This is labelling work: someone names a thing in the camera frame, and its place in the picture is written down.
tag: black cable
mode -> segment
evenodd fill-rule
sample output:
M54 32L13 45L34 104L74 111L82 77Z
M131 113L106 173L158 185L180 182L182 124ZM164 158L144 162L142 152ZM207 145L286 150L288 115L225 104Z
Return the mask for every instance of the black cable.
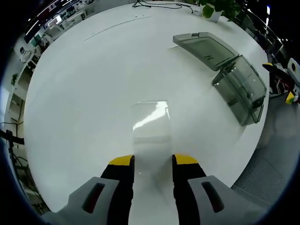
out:
M19 158L21 159L24 159L23 157L17 157L14 153L13 153L13 156L15 157L15 159L18 161L18 163L21 165L21 167L24 169L25 171L25 174L26 174L26 177L27 177L27 180L28 180L28 183L30 183L32 185L33 188L29 187L29 185L27 185L26 187L28 189L30 189L38 198L39 200L42 202L42 204L44 204L47 208L47 204L44 202L42 196L40 195L40 193L38 192L37 188L35 187L35 184L33 184L30 179L29 179L29 176L27 174L27 169L29 169L29 165L27 166L23 166L23 164L21 163L21 161L19 160Z
M21 122L21 123L7 123L7 122L1 122L0 125L1 125L1 124L15 124L15 125L20 125L20 124L22 124L22 123L24 123L24 121Z
M192 13L194 13L193 9L191 6L188 6L188 5L184 5L184 4L180 4L180 3L149 3L149 2L145 2L144 0L137 0L135 4L132 5L133 8L136 8L136 7L140 7L140 6L137 6L137 3L140 4L140 6L144 6L144 7L158 7L158 8L170 8L170 9L180 9L182 8L183 6L185 7L188 7ZM178 6L177 8L173 8L173 7L166 7L165 5L176 5Z
M20 158L20 159L23 159L24 161L28 162L27 159L21 157L21 156L18 156L17 158Z
M21 117L22 105L23 105L23 100L21 100L21 104L20 104L20 113L19 113L18 121L20 120Z

